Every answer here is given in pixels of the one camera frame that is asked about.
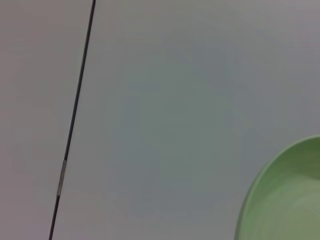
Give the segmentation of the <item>black vertical wall strip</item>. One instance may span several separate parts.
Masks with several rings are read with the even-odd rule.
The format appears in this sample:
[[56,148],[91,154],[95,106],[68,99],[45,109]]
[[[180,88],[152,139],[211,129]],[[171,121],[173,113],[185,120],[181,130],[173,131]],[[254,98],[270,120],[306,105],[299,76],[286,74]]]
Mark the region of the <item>black vertical wall strip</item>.
[[87,59],[92,24],[93,24],[93,19],[94,19],[94,14],[95,14],[96,2],[97,2],[97,0],[91,0],[89,19],[88,19],[88,24],[87,24],[87,29],[86,29],[83,52],[82,52],[81,65],[80,65],[78,81],[77,81],[77,85],[76,85],[76,93],[75,93],[74,103],[73,103],[73,107],[72,107],[70,125],[69,125],[69,129],[68,129],[65,151],[64,151],[64,155],[63,155],[63,161],[62,161],[61,170],[60,170],[59,179],[58,179],[58,185],[57,185],[57,190],[56,190],[56,195],[55,195],[55,204],[54,204],[54,209],[53,209],[53,214],[52,214],[52,219],[51,219],[48,240],[53,240],[53,236],[54,236],[54,229],[55,229],[55,224],[56,224],[56,219],[57,219],[57,213],[58,213],[60,198],[61,198],[62,189],[63,189],[63,183],[64,183],[67,162],[68,162],[68,157],[69,157],[69,151],[70,151],[70,145],[71,145],[71,141],[72,141],[74,124],[75,124],[75,119],[76,119],[76,115],[77,115],[77,108],[78,108],[81,87],[82,87],[82,82],[83,82],[83,75],[84,75],[84,70],[85,70],[85,65],[86,65],[86,59]]

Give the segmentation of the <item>green round plate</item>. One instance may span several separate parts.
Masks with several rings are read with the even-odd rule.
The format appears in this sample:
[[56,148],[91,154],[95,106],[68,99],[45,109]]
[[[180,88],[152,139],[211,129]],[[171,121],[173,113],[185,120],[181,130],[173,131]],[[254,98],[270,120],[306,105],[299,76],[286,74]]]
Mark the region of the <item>green round plate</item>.
[[261,169],[234,240],[320,240],[320,135],[293,143]]

